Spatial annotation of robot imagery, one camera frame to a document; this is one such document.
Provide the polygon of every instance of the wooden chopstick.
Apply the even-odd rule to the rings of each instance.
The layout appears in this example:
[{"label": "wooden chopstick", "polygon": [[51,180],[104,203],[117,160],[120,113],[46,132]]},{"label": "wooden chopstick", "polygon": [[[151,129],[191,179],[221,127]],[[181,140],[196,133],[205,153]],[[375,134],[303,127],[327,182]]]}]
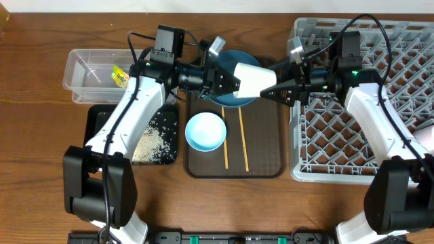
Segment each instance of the wooden chopstick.
[{"label": "wooden chopstick", "polygon": [[240,107],[238,107],[238,113],[239,113],[239,124],[241,126],[241,138],[243,139],[243,152],[244,152],[245,170],[247,172],[249,172],[249,161],[247,159],[247,148],[245,147],[245,138],[244,138],[243,116],[241,115],[241,108]]},{"label": "wooden chopstick", "polygon": [[[224,122],[224,107],[222,107],[222,117],[223,117],[223,122]],[[229,163],[228,163],[228,144],[226,143],[226,137],[224,138],[223,146],[224,146],[224,167],[226,169],[228,169],[229,168]]]}]

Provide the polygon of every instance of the green clip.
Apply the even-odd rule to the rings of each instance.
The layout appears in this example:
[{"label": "green clip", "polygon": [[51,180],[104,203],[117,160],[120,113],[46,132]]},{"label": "green clip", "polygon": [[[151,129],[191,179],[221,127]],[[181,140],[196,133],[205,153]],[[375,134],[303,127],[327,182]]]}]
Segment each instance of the green clip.
[{"label": "green clip", "polygon": [[277,244],[286,244],[287,240],[285,237],[279,237],[277,238]]},{"label": "green clip", "polygon": [[199,237],[190,237],[190,244],[199,244]]}]

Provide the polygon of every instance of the wire grid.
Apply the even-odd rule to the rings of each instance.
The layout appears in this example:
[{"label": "wire grid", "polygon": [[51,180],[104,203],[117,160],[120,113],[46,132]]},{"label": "wire grid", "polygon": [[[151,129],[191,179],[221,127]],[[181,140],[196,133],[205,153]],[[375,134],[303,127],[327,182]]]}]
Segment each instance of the wire grid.
[{"label": "wire grid", "polygon": [[[299,30],[306,46],[325,47],[331,31],[346,24],[333,20],[331,27],[310,26]],[[356,23],[349,31],[361,32],[363,67],[375,68],[384,75],[389,56],[381,33],[374,23]],[[414,132],[434,124],[434,24],[407,30],[407,22],[382,23],[388,29],[393,61],[386,89],[392,105],[407,128]],[[315,60],[328,64],[328,54]],[[378,167],[366,137],[355,119],[339,103],[310,98],[300,109],[301,172],[327,174],[374,175]]]}]

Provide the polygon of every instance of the dark gray placemat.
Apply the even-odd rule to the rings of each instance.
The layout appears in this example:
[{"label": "dark gray placemat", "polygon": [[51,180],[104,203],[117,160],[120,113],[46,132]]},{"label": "dark gray placemat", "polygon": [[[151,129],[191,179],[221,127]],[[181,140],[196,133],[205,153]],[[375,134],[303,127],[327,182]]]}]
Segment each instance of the dark gray placemat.
[{"label": "dark gray placemat", "polygon": [[[280,104],[257,98],[241,107],[249,172],[245,170],[238,108],[225,108],[229,168],[224,164],[224,146],[199,152],[186,142],[185,169],[196,178],[275,178],[285,170],[283,121]],[[187,117],[211,112],[222,116],[221,106],[209,100],[189,101]]]}]

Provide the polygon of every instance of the white cylinder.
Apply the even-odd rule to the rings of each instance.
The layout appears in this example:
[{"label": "white cylinder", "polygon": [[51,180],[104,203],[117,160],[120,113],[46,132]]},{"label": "white cylinder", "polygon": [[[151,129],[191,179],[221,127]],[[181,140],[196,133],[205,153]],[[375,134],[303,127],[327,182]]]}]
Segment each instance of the white cylinder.
[{"label": "white cylinder", "polygon": [[429,153],[434,155],[434,125],[414,132],[413,136]]},{"label": "white cylinder", "polygon": [[258,98],[260,91],[276,85],[276,73],[273,70],[249,64],[238,63],[233,74],[241,82],[239,90],[233,92],[235,98]]}]

